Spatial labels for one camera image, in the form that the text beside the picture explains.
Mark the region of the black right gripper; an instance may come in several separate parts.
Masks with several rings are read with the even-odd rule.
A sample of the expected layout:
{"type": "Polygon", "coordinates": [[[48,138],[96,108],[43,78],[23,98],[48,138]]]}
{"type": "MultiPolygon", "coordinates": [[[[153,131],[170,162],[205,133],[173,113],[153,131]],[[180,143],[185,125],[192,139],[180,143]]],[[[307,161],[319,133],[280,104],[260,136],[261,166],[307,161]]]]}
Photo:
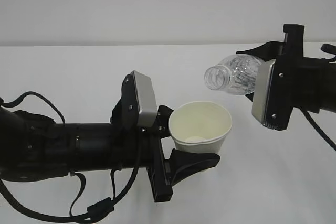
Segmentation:
{"type": "Polygon", "coordinates": [[[253,49],[236,51],[262,60],[276,59],[271,82],[271,124],[277,131],[287,129],[293,108],[318,113],[321,107],[317,59],[303,53],[303,25],[285,24],[284,42],[269,41],[253,49]]]}

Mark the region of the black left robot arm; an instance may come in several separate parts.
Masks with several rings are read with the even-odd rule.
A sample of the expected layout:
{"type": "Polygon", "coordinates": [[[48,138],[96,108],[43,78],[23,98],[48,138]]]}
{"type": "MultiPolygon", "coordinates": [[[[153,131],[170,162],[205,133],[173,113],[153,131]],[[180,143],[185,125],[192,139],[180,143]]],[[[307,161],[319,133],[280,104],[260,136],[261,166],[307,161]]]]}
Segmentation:
{"type": "Polygon", "coordinates": [[[151,79],[128,74],[109,123],[57,124],[47,116],[12,111],[19,97],[1,103],[1,178],[35,182],[73,172],[145,168],[155,202],[169,201],[173,186],[215,167],[215,153],[173,150],[165,158],[172,110],[157,106],[151,79]]]}

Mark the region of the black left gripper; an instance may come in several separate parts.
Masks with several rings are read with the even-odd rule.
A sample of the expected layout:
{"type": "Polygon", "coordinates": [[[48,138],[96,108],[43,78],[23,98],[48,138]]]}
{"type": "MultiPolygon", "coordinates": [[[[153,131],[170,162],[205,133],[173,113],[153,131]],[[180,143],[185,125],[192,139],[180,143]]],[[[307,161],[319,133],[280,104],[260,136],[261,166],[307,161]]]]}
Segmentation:
{"type": "Polygon", "coordinates": [[[215,153],[190,153],[173,149],[167,160],[168,179],[161,138],[171,136],[169,119],[173,112],[168,106],[160,105],[157,116],[159,133],[142,127],[138,132],[142,147],[141,166],[146,168],[155,203],[170,201],[172,186],[196,173],[216,167],[221,160],[215,153]]]}

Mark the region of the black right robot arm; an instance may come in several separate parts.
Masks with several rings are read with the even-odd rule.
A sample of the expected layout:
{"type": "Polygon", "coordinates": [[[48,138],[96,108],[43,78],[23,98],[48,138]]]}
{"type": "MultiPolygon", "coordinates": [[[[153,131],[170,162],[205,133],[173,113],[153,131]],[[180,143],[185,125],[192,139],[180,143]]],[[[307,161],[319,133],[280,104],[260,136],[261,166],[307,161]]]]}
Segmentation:
{"type": "Polygon", "coordinates": [[[287,129],[293,108],[335,112],[335,58],[305,57],[304,28],[285,24],[283,42],[269,41],[242,52],[264,61],[247,98],[253,117],[272,130],[287,129]]]}

